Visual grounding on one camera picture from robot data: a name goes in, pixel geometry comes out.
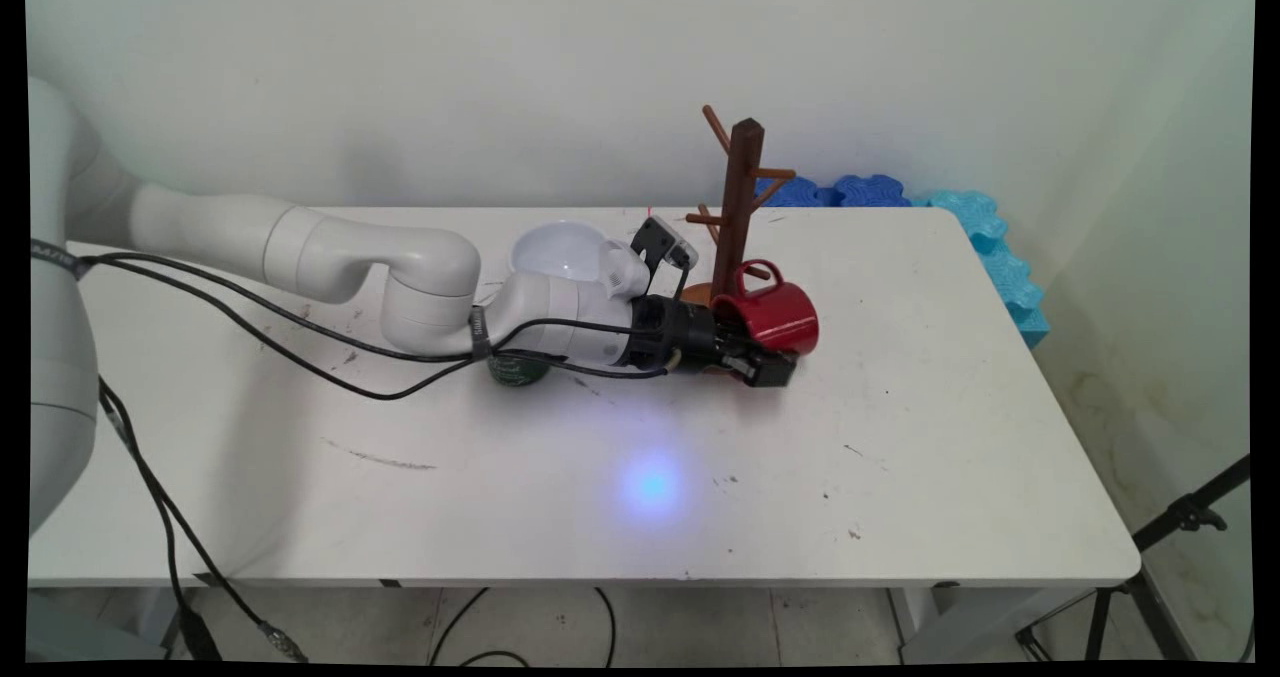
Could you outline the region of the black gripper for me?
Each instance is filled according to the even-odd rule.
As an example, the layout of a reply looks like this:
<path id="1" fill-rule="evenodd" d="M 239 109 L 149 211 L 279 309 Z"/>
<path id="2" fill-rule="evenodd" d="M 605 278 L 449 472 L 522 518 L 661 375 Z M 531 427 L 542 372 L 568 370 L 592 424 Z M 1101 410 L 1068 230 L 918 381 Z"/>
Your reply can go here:
<path id="1" fill-rule="evenodd" d="M 796 354 L 753 346 L 742 323 L 718 321 L 705 305 L 668 297 L 634 299 L 627 366 L 641 371 L 728 372 L 746 386 L 787 386 Z M 740 352 L 721 354 L 721 352 Z"/>

